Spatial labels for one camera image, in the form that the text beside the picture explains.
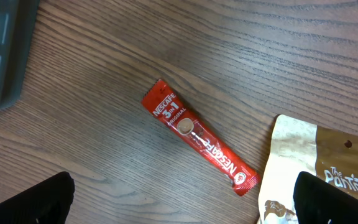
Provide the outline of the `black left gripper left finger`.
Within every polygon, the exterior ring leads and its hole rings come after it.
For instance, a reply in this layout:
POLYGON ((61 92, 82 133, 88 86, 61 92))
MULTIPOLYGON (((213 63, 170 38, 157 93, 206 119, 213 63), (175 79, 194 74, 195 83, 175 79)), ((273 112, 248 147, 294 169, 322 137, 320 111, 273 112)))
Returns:
POLYGON ((75 183, 68 172, 58 174, 0 203, 0 224, 65 224, 75 183))

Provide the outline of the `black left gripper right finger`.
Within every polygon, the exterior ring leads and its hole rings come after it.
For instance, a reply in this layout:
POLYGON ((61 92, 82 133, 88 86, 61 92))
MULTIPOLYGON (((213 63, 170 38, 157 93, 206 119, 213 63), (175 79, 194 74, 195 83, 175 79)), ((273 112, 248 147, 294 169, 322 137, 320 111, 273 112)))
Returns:
POLYGON ((299 224, 358 224, 358 199, 308 172, 300 172, 293 193, 299 224))

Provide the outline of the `clear brown snack bag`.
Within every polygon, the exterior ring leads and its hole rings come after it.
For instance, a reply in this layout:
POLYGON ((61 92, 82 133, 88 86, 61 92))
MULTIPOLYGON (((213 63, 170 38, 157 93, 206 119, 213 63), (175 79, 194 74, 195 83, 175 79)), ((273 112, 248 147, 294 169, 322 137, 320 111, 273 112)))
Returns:
POLYGON ((278 116, 259 192, 259 223, 299 223, 293 193, 300 172, 358 200, 358 136, 278 116))

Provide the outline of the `red snack bar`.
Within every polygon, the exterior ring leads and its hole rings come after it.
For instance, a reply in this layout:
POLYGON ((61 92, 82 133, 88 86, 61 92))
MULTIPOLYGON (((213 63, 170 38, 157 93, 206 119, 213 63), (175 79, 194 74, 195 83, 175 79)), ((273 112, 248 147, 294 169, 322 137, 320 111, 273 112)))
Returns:
POLYGON ((221 141, 165 81, 157 80, 141 103, 154 118, 226 175, 237 195, 245 195, 259 183, 256 171, 221 141))

